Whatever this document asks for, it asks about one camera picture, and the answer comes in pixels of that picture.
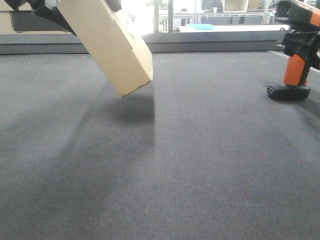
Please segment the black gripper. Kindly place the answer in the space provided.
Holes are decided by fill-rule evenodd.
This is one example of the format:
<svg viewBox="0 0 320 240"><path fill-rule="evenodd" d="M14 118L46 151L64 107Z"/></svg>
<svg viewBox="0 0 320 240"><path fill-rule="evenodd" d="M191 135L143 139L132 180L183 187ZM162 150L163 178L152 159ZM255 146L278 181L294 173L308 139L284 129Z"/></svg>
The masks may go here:
<svg viewBox="0 0 320 240"><path fill-rule="evenodd" d="M283 31L276 44L283 46L283 52L293 57L298 55L316 70L320 69L320 32Z"/></svg>

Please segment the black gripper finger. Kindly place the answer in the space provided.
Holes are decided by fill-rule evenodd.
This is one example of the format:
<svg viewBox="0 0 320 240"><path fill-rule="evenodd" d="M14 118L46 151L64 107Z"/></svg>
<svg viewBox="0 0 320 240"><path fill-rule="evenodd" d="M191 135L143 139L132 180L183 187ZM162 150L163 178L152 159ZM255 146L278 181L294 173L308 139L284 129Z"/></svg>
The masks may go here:
<svg viewBox="0 0 320 240"><path fill-rule="evenodd" d="M76 35L57 8L56 0L28 0L27 3L30 5L36 16L60 25L65 30L69 31L73 35Z"/></svg>

